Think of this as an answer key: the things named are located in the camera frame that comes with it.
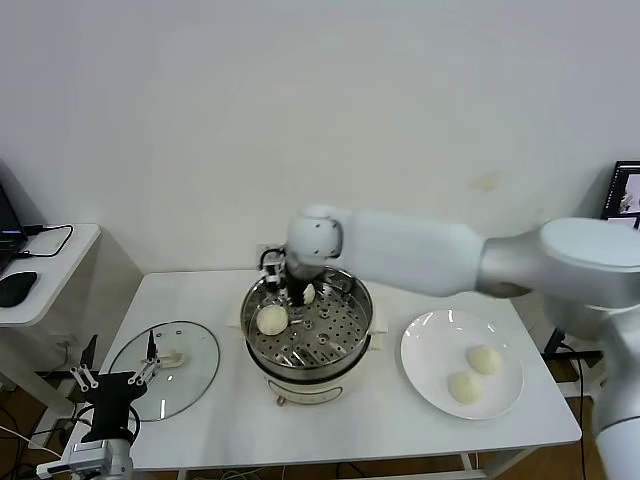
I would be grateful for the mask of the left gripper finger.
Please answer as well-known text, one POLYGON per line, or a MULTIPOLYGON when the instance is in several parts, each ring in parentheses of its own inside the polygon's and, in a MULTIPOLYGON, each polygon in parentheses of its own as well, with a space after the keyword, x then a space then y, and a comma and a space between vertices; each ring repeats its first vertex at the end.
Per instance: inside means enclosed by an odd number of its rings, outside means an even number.
POLYGON ((98 335, 91 337, 88 345, 81 353, 79 364, 69 369, 70 374, 77 382, 82 393, 95 390, 99 386, 97 377, 92 373, 97 338, 98 335))
POLYGON ((144 385, 147 383, 150 377, 154 375, 160 365, 158 357, 157 345, 155 343, 155 335, 152 330, 148 333, 146 357, 143 361, 142 367, 132 375, 129 380, 129 385, 144 385))

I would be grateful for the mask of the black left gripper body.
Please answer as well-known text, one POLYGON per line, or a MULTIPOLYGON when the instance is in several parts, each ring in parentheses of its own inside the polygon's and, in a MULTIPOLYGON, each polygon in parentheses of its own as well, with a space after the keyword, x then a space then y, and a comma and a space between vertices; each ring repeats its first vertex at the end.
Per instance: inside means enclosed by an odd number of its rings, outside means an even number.
POLYGON ((82 442, 126 440, 134 443, 140 431, 140 417, 132 403, 147 393, 145 382, 129 380, 133 372, 109 373, 98 376, 98 386, 84 394, 93 412, 90 430, 82 442))

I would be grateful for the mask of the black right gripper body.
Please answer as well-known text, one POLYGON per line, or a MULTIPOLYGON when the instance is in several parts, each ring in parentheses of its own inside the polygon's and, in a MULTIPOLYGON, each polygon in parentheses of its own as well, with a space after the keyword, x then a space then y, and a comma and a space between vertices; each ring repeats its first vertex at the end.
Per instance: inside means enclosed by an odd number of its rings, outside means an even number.
POLYGON ((290 271, 287 271, 287 291, 292 307, 302 307, 304 305, 304 292, 308 286, 306 280, 296 278, 290 271))

